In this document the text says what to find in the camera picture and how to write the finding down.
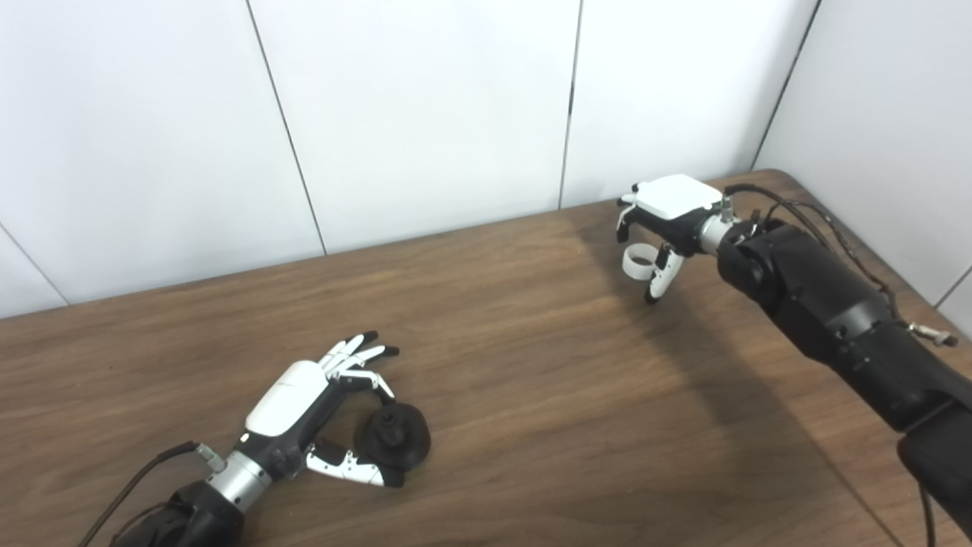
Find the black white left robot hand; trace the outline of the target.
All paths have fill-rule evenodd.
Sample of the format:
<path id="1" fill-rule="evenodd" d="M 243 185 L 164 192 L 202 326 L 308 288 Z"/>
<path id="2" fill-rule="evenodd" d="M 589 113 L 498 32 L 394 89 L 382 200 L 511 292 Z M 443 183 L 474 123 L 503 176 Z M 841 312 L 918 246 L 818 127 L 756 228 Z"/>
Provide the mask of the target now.
<path id="1" fill-rule="evenodd" d="M 395 403 L 391 387 L 368 365 L 398 356 L 399 349 L 372 346 L 377 338 L 375 331 L 358 334 L 340 340 L 317 361 L 291 364 L 250 411 L 234 456 L 257 465 L 258 479 L 267 484 L 310 470 L 340 480 L 402 488 L 403 471 L 320 438 L 350 394 L 369 390 L 384 406 Z"/>

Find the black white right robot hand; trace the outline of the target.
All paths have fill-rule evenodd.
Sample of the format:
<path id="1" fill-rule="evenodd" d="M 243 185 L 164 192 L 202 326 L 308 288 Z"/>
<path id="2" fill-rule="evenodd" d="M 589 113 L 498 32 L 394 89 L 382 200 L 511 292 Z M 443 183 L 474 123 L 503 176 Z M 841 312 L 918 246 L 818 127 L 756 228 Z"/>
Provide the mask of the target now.
<path id="1" fill-rule="evenodd" d="M 735 222 L 733 216 L 722 216 L 721 191 L 683 174 L 636 183 L 617 204 L 621 208 L 615 227 L 618 242 L 628 242 L 633 226 L 661 239 L 657 247 L 628 245 L 622 259 L 628 277 L 647 281 L 643 298 L 650 305 L 667 293 L 687 258 L 715 256 Z"/>

